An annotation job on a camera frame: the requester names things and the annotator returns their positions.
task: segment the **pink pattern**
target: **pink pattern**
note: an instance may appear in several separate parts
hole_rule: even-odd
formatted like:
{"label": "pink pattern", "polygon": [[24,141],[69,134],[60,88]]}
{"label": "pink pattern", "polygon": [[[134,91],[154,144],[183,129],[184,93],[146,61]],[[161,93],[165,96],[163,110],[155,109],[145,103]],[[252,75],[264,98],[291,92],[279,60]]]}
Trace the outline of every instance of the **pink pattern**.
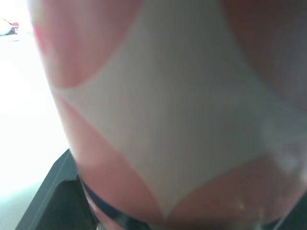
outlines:
{"label": "pink pattern", "polygon": [[225,14],[259,76],[296,106],[307,109],[307,2],[223,0]]}
{"label": "pink pattern", "polygon": [[123,213],[146,222],[161,223],[159,204],[141,177],[67,102],[57,94],[54,98],[85,183]]}
{"label": "pink pattern", "polygon": [[46,29],[59,68],[50,73],[50,83],[71,88],[90,79],[124,39],[141,2],[44,0]]}
{"label": "pink pattern", "polygon": [[173,210],[167,224],[176,227],[206,220],[264,224],[285,216],[306,189],[297,175],[285,174],[266,155],[192,192]]}
{"label": "pink pattern", "polygon": [[48,41],[44,27],[38,24],[33,25],[35,37],[40,51],[44,54],[47,51]]}

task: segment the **white pattern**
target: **white pattern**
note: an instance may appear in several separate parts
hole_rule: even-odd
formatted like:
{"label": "white pattern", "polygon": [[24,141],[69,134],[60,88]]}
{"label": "white pattern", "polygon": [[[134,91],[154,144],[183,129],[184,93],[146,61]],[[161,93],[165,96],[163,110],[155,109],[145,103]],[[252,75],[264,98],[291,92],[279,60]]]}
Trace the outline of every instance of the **white pattern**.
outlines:
{"label": "white pattern", "polygon": [[122,153],[167,216],[204,183],[301,135],[277,135],[268,122],[299,117],[307,127],[256,78],[217,1],[149,0],[102,70],[57,91]]}

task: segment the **bright background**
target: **bright background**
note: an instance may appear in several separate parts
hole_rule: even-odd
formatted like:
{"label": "bright background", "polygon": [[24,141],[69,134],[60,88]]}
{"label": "bright background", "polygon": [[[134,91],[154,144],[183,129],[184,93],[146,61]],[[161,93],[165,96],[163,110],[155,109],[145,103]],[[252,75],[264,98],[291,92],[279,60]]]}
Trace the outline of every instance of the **bright background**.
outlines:
{"label": "bright background", "polygon": [[68,143],[26,1],[1,0],[0,17],[20,25],[19,35],[0,36],[0,230],[13,230]]}

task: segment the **black object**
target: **black object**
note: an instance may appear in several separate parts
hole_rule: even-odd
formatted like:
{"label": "black object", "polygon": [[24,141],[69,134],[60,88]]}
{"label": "black object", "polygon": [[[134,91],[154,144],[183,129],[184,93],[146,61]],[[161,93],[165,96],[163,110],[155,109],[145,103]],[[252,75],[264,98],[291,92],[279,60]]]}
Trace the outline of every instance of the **black object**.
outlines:
{"label": "black object", "polygon": [[[111,209],[109,215],[115,215],[113,219],[123,228],[150,229],[147,224],[131,221]],[[16,230],[96,230],[97,225],[68,149],[52,166]],[[286,218],[262,229],[307,230],[307,194]]]}
{"label": "black object", "polygon": [[52,166],[16,230],[96,230],[69,150]]}

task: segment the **curved pink shape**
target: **curved pink shape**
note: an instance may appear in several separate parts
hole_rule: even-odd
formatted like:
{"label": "curved pink shape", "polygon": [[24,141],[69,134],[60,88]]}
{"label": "curved pink shape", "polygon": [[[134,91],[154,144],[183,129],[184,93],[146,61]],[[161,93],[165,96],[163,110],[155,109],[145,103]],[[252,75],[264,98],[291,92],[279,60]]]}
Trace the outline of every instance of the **curved pink shape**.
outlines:
{"label": "curved pink shape", "polygon": [[103,67],[120,45],[142,0],[44,0],[58,88],[76,87]]}
{"label": "curved pink shape", "polygon": [[286,175],[266,155],[189,194],[172,211],[167,225],[255,220],[268,223],[287,214],[306,189],[297,175]]}
{"label": "curved pink shape", "polygon": [[54,98],[84,182],[123,213],[144,222],[161,223],[159,204],[141,177],[65,100],[57,94]]}
{"label": "curved pink shape", "polygon": [[272,89],[307,109],[307,1],[222,0],[251,66]]}
{"label": "curved pink shape", "polygon": [[38,24],[33,25],[35,37],[40,51],[44,54],[47,51],[48,40],[44,28]]}

